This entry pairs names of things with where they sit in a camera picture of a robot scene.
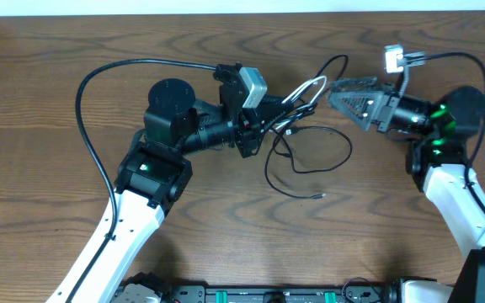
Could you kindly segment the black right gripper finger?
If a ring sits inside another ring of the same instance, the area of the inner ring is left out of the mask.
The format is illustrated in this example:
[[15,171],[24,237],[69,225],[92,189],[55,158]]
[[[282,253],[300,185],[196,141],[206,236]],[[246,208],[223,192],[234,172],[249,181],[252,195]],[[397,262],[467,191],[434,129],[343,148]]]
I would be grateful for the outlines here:
[[361,78],[340,78],[332,82],[332,91],[357,91],[373,89],[377,85],[377,77],[361,77]]
[[344,114],[362,130],[368,131],[372,125],[378,125],[382,106],[383,91],[349,91],[331,93],[329,103]]

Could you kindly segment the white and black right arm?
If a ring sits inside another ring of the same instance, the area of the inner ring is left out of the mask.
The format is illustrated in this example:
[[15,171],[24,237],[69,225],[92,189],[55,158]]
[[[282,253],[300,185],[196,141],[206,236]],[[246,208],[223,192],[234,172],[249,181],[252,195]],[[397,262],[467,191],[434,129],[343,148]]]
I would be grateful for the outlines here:
[[328,100],[363,130],[376,125],[381,133],[408,133],[406,171],[440,212],[465,258],[454,285],[399,278],[383,289],[381,301],[485,302],[485,193],[466,148],[481,131],[485,95],[463,86],[431,103],[368,77],[333,82]]

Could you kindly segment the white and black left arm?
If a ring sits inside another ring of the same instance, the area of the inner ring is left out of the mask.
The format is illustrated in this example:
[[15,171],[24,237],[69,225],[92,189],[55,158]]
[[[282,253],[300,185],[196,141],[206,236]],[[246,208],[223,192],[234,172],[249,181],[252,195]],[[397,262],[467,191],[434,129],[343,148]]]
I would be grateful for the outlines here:
[[137,131],[114,181],[104,182],[109,202],[93,235],[51,302],[109,302],[136,255],[160,227],[193,175],[185,155],[213,146],[255,155],[265,131],[293,103],[267,93],[258,69],[210,66],[221,82],[218,105],[195,96],[178,78],[155,83],[148,93],[144,127]]

